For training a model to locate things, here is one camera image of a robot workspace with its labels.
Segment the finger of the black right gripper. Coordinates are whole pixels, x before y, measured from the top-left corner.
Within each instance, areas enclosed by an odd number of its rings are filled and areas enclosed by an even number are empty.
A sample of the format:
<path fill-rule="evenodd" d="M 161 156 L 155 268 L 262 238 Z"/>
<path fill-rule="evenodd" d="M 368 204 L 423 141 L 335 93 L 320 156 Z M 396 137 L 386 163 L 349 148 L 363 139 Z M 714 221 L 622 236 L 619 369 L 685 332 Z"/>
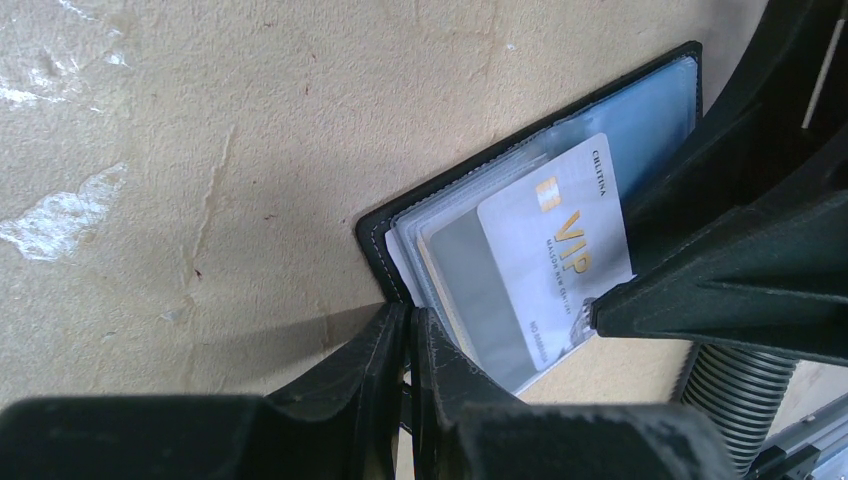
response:
<path fill-rule="evenodd" d="M 711 107 L 625 203 L 635 271 L 764 196 L 846 130 L 846 2 L 767 2 Z"/>
<path fill-rule="evenodd" d="M 847 363 L 847 193 L 734 208 L 594 301 L 602 337 L 684 339 Z"/>

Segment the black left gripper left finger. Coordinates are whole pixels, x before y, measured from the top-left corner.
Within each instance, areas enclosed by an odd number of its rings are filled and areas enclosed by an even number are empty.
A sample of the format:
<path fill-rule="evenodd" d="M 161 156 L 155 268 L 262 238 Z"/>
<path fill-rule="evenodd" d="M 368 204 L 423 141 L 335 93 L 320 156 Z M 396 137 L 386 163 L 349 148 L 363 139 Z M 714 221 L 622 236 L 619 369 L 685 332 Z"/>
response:
<path fill-rule="evenodd" d="M 391 479 L 408 309 L 258 395 L 45 397 L 1 414 L 5 479 Z"/>

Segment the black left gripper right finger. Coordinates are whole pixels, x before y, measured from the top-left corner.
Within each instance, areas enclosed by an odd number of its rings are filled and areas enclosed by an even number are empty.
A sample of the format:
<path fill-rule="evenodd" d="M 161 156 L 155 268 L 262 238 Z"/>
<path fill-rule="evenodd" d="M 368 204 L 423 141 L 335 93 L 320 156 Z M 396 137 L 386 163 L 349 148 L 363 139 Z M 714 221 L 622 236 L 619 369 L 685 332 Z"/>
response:
<path fill-rule="evenodd" d="M 671 404 L 527 404 L 448 338 L 430 309 L 410 315 L 418 479 L 733 479 L 714 425 Z"/>

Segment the black leather card holder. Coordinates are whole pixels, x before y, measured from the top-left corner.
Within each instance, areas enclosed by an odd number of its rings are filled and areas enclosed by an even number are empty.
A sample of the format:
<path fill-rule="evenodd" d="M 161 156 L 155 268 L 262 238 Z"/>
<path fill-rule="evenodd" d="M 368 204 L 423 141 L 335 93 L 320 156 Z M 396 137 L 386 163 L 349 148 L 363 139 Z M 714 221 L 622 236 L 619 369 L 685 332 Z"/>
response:
<path fill-rule="evenodd" d="M 686 42 L 365 214 L 385 297 L 528 388 L 592 336 L 585 303 L 632 278 L 623 207 L 700 120 L 701 54 Z"/>

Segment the silver VIP credit card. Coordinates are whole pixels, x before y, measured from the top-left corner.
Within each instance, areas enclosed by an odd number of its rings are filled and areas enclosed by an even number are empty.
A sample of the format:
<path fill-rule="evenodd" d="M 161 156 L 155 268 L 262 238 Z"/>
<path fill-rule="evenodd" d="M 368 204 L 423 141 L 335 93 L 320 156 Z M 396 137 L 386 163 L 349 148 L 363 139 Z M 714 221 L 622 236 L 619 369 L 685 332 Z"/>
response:
<path fill-rule="evenodd" d="M 633 277 L 605 134 L 483 200 L 476 213 L 536 370 L 580 344 L 577 319 Z"/>

